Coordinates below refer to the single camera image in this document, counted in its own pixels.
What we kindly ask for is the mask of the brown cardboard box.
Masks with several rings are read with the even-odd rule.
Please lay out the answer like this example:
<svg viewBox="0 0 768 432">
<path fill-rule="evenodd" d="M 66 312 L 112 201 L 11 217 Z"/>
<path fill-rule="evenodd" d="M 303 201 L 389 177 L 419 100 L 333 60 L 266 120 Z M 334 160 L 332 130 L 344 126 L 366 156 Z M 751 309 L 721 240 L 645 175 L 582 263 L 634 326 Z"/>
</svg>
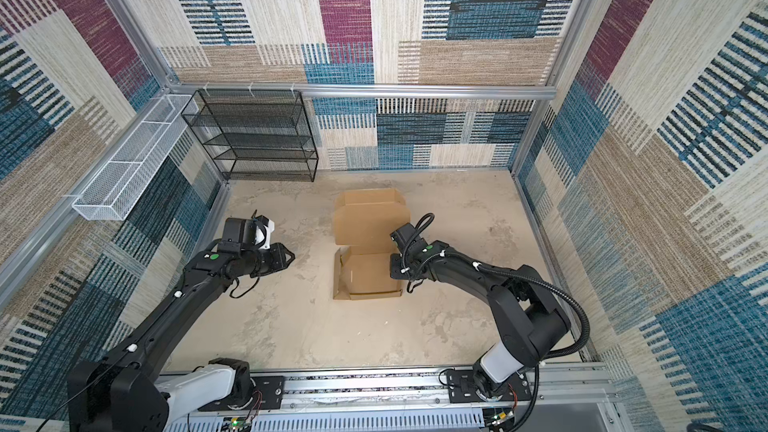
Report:
<svg viewBox="0 0 768 432">
<path fill-rule="evenodd" d="M 337 197 L 332 230 L 335 300 L 371 300 L 402 295 L 402 280 L 390 276 L 398 249 L 390 234 L 410 222 L 404 196 L 395 188 L 343 191 Z"/>
</svg>

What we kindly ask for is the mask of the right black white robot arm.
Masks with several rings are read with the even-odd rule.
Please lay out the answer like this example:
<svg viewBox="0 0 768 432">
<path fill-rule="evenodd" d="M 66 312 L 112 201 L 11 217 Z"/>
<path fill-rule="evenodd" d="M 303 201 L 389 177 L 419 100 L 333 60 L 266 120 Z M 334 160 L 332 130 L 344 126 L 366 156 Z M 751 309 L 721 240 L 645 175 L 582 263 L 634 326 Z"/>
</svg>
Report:
<svg viewBox="0 0 768 432">
<path fill-rule="evenodd" d="M 536 269 L 491 265 L 442 241 L 426 242 L 427 214 L 390 234 L 397 252 L 390 256 L 390 276 L 407 290 L 429 280 L 454 286 L 490 309 L 499 341 L 473 365 L 476 393 L 483 400 L 502 396 L 512 376 L 542 362 L 568 356 L 586 346 L 591 324 L 584 308 L 563 289 L 542 279 Z"/>
</svg>

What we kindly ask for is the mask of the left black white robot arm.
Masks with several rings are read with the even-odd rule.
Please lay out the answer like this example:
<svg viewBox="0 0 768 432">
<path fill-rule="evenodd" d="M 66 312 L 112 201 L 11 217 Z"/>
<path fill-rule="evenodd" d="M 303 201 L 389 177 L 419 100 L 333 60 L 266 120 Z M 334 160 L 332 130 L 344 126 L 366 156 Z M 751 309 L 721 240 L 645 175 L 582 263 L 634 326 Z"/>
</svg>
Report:
<svg viewBox="0 0 768 432">
<path fill-rule="evenodd" d="M 162 431 L 211 403 L 249 407 L 255 385 L 243 360 L 214 359 L 181 377 L 157 379 L 192 325 L 241 277 L 260 280 L 290 266 L 295 256 L 272 242 L 274 228 L 263 215 L 227 219 L 222 237 L 188 262 L 172 291 L 132 333 L 101 359 L 75 366 L 67 378 L 70 430 Z"/>
</svg>

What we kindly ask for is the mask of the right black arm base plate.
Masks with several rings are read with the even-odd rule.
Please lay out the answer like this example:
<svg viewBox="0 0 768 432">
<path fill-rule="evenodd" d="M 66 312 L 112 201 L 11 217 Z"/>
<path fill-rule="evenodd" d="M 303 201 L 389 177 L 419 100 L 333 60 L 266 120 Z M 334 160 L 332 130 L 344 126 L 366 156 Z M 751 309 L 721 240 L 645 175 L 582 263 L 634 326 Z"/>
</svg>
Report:
<svg viewBox="0 0 768 432">
<path fill-rule="evenodd" d="M 451 403 L 520 402 L 532 398 L 533 383 L 523 374 L 512 374 L 505 382 L 494 382 L 478 369 L 446 368 L 438 382 L 447 389 Z"/>
</svg>

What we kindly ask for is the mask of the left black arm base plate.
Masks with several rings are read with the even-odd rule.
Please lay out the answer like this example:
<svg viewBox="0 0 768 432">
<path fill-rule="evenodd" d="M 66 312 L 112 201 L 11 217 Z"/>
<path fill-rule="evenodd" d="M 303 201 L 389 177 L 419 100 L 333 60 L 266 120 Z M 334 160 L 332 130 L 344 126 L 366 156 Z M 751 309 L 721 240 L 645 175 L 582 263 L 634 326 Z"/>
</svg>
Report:
<svg viewBox="0 0 768 432">
<path fill-rule="evenodd" d="M 225 398 L 210 402 L 199 412 L 279 410 L 285 390 L 285 376 L 252 376 L 252 386 L 244 399 Z"/>
</svg>

